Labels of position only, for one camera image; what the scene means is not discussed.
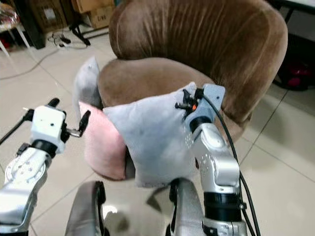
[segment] chair leg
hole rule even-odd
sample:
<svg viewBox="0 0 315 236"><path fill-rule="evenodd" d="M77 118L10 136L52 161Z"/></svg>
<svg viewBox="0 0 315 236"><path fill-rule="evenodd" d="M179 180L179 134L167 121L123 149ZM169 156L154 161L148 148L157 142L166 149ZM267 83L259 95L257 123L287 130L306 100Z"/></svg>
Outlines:
<svg viewBox="0 0 315 236"><path fill-rule="evenodd" d="M6 54L7 57L10 57L10 54L9 54L8 51L5 49L5 46L2 44L1 40L0 40L0 48L1 48L1 50L4 52L4 54Z"/></svg>
<svg viewBox="0 0 315 236"><path fill-rule="evenodd" d="M19 32L21 38L23 39L25 45L27 46L27 48L30 48L30 45L29 45L28 41L26 40L26 38L25 38L25 36L24 36L20 26L17 26L16 29L18 30L18 32Z"/></svg>

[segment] cardboard box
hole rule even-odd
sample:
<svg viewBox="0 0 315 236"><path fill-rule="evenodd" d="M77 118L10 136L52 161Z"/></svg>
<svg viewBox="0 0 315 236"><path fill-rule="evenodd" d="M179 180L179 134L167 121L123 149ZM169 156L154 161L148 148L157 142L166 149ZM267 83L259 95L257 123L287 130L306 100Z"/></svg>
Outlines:
<svg viewBox="0 0 315 236"><path fill-rule="evenodd" d="M59 30L67 26L60 0L31 0L30 5L43 32Z"/></svg>
<svg viewBox="0 0 315 236"><path fill-rule="evenodd" d="M109 26L109 20L113 14L114 6L107 6L92 10L83 16L83 22L94 29Z"/></svg>
<svg viewBox="0 0 315 236"><path fill-rule="evenodd" d="M97 8L114 5L114 0L71 0L73 9L79 13L85 13Z"/></svg>

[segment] gray pillow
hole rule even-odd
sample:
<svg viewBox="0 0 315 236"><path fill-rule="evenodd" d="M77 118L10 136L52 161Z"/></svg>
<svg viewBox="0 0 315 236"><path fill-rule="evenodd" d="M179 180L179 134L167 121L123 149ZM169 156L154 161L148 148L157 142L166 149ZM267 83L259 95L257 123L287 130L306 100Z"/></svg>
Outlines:
<svg viewBox="0 0 315 236"><path fill-rule="evenodd" d="M89 58L75 76L72 103L78 120L81 119L79 101L103 108L97 87L98 76L99 68L95 57Z"/></svg>
<svg viewBox="0 0 315 236"><path fill-rule="evenodd" d="M194 94L196 84L190 83L185 89ZM179 177L191 178L196 172L195 160L185 144L185 111L175 108L183 96L181 88L103 109L129 148L139 187L162 187Z"/></svg>

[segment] robotic arm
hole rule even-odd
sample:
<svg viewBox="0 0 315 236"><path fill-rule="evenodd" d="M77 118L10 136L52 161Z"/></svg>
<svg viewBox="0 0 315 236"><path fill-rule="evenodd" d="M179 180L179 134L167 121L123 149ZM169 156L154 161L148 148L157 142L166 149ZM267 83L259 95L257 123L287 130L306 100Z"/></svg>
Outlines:
<svg viewBox="0 0 315 236"><path fill-rule="evenodd" d="M223 87L216 85L205 85L203 88L203 93L217 110L220 109L224 92ZM203 236L247 236L246 223L241 217L241 209L246 205L239 196L239 165L214 125L214 110L205 99L197 103L187 91L184 91L183 104L176 104L175 107L188 112L186 125L191 133L186 137L186 144L191 150L191 158L196 158L199 165L205 215L202 216L199 201L191 201L198 198L192 183L183 179L173 183L170 192L173 197L170 199L175 203L176 210L172 235L183 236L194 232L194 235Z"/></svg>
<svg viewBox="0 0 315 236"><path fill-rule="evenodd" d="M46 181L52 159L63 152L70 135L81 137L88 125L90 111L83 115L78 130L67 129L66 113L55 108L58 103L58 99L53 99L46 106L29 110L14 127L15 130L23 121L32 121L31 145L23 144L5 170L4 186L0 189L0 235L27 235L37 193Z"/></svg>

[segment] wall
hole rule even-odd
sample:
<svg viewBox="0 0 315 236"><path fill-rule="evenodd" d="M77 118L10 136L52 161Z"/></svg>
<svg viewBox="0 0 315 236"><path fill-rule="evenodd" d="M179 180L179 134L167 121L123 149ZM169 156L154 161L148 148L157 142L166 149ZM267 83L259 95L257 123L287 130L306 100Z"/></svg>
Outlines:
<svg viewBox="0 0 315 236"><path fill-rule="evenodd" d="M280 9L283 17L286 16L288 9ZM294 11L288 24L289 32L315 42L315 15Z"/></svg>

